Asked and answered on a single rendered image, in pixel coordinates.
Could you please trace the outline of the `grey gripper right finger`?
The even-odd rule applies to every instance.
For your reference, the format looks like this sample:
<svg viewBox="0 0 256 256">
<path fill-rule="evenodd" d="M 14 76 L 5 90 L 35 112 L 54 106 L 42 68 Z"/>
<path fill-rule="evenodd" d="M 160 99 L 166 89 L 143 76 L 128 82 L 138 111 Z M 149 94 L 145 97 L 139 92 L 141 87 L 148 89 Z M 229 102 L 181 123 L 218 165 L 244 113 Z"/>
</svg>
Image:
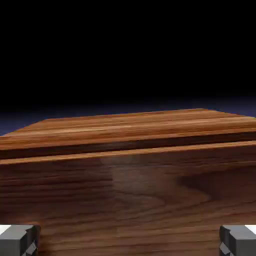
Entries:
<svg viewBox="0 0 256 256">
<path fill-rule="evenodd" d="M 219 256 L 256 256 L 256 224 L 222 225 Z"/>
</svg>

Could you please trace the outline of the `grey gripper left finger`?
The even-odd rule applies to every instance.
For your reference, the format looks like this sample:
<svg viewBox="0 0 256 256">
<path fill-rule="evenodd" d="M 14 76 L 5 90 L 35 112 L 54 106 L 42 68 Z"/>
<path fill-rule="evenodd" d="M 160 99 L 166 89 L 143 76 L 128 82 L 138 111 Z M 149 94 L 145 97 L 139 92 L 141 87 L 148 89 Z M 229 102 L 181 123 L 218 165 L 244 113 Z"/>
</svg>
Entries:
<svg viewBox="0 0 256 256">
<path fill-rule="evenodd" d="M 41 227 L 0 224 L 0 256 L 37 256 Z"/>
</svg>

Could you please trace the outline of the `brown wooden cabinet door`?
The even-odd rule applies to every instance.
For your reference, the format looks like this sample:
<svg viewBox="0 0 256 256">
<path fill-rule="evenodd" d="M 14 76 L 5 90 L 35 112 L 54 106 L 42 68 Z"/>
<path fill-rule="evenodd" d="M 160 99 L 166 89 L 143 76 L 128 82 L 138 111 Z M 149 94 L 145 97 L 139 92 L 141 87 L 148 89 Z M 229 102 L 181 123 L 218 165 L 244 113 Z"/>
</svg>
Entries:
<svg viewBox="0 0 256 256">
<path fill-rule="evenodd" d="M 38 256 L 219 256 L 256 224 L 256 140 L 0 160 L 0 224 Z"/>
</svg>

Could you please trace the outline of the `brown wooden cabinet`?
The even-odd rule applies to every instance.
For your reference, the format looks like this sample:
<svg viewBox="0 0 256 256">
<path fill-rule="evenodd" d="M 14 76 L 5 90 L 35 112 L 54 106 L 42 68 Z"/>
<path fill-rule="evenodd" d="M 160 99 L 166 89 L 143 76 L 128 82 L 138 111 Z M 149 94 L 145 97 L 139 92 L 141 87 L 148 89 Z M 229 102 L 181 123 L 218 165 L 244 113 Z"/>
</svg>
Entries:
<svg viewBox="0 0 256 256">
<path fill-rule="evenodd" d="M 0 136 L 0 160 L 256 141 L 256 117 L 203 108 L 45 119 Z"/>
</svg>

